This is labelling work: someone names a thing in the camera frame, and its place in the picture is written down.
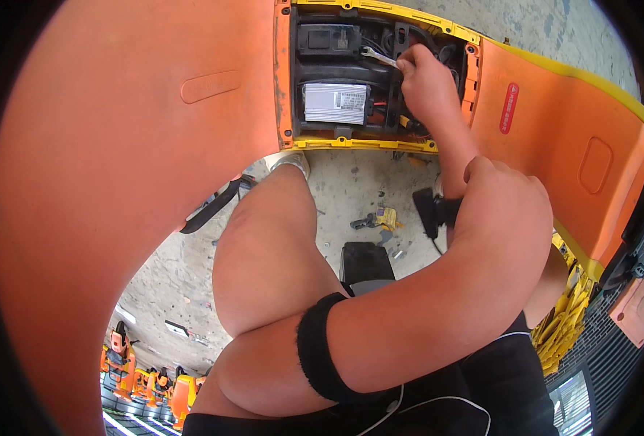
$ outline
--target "concrete floor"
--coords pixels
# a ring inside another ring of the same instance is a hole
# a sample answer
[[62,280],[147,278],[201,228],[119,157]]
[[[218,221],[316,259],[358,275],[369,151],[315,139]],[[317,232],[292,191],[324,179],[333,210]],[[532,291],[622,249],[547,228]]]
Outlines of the concrete floor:
[[[397,0],[471,27],[493,39],[510,39],[511,45],[589,70],[611,80],[636,98],[639,89],[631,59],[603,14],[583,0]],[[403,253],[390,262],[398,278],[433,262],[436,251],[423,234],[411,201],[411,193],[432,186],[439,172],[437,161],[414,167],[406,157],[392,161],[389,152],[311,152],[309,186],[318,213],[317,247],[334,271],[339,270],[341,249],[347,241],[383,240],[379,229],[354,231],[353,220],[378,206],[397,209],[404,227],[384,246],[391,254]],[[265,177],[263,163],[247,171]],[[195,234],[173,234],[145,262],[126,287],[120,305],[136,318],[127,323],[142,368],[181,365],[201,374],[231,340],[217,319],[211,275],[213,241],[220,238],[237,201],[232,201]],[[110,327],[120,319],[113,314]],[[168,319],[184,325],[198,341],[171,333]]]

